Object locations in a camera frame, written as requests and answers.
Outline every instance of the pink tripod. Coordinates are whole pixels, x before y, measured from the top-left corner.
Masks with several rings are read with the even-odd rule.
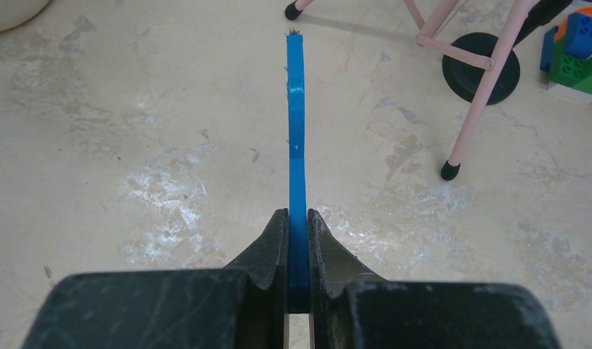
[[[489,99],[492,96],[492,92],[496,87],[496,83],[500,78],[500,74],[505,67],[508,56],[511,53],[513,55],[513,59],[516,61],[516,56],[514,56],[514,53],[512,52],[514,45],[518,44],[519,41],[524,39],[527,34],[531,33],[539,25],[548,23],[548,21],[560,13],[560,11],[562,11],[563,8],[565,8],[570,3],[570,1],[542,0],[542,5],[539,3],[536,7],[534,7],[534,11],[537,10],[538,7],[542,7],[539,9],[541,13],[538,13],[537,16],[533,16],[538,18],[534,19],[532,18],[532,13],[530,10],[532,9],[532,6],[536,0],[515,0],[499,39],[496,41],[494,40],[492,44],[490,44],[492,53],[489,52],[489,54],[470,52],[466,49],[456,47],[457,45],[453,44],[453,46],[435,39],[439,32],[448,23],[448,21],[450,21],[454,16],[452,14],[452,10],[457,6],[459,0],[440,0],[426,21],[420,14],[420,11],[414,3],[414,0],[403,1],[409,13],[412,15],[412,18],[414,18],[416,25],[420,29],[417,35],[417,43],[419,45],[430,47],[444,53],[444,55],[448,57],[449,61],[454,61],[457,64],[462,64],[461,62],[463,62],[467,63],[467,65],[477,67],[479,68],[478,72],[480,72],[480,74],[482,74],[482,71],[484,71],[484,74],[481,75],[479,84],[477,84],[475,94],[464,96],[461,95],[455,88],[453,88],[461,97],[471,101],[468,114],[465,117],[465,121],[463,122],[461,131],[459,132],[455,146],[450,153],[448,161],[446,161],[446,164],[441,170],[441,177],[444,180],[453,180],[459,173],[461,161],[463,160],[467,147],[473,137],[474,132],[476,131],[476,125],[478,124],[478,121],[484,112],[484,107],[487,105],[487,103],[493,104],[499,102],[499,100],[497,100],[492,103]],[[285,15],[287,19],[295,20],[298,15],[300,15],[300,13],[302,13],[302,11],[312,2],[313,0],[296,0],[295,2],[291,3],[285,9]],[[516,83],[518,83],[518,68],[518,61],[516,61],[517,74],[513,79],[514,86],[511,87],[510,92],[514,90]]]

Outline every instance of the white building block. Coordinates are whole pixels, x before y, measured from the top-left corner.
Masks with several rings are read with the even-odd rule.
[[[592,103],[592,95],[554,82],[549,81],[547,91],[582,103]]]

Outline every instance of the orange building block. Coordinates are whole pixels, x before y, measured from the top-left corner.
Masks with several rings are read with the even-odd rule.
[[[592,17],[592,6],[581,7],[576,12],[583,13],[586,16]],[[564,18],[564,21],[561,22],[559,25],[559,29],[555,36],[553,37],[553,41],[558,41],[559,39],[563,38],[566,35],[566,27],[568,26],[568,18]]]

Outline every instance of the black disc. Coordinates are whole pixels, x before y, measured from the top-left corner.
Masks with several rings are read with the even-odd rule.
[[[455,40],[452,46],[478,55],[491,57],[496,43],[497,37],[494,35],[469,33]],[[446,79],[452,91],[464,100],[471,102],[476,94],[484,70],[446,55],[441,60],[441,70],[444,72],[444,79]],[[519,83],[520,76],[519,59],[514,54],[514,51],[511,51],[487,105],[497,104],[508,98]]]

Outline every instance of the floor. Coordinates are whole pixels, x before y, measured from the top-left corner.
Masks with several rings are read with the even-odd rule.
[[[435,0],[418,1],[428,14]],[[304,35],[308,204],[382,276],[523,284],[592,348],[592,105],[521,83],[439,179],[468,104],[398,0],[53,0],[0,34],[0,348],[72,273],[220,267],[287,206],[284,34]],[[499,33],[471,1],[440,39]],[[305,316],[290,343],[308,348]]]

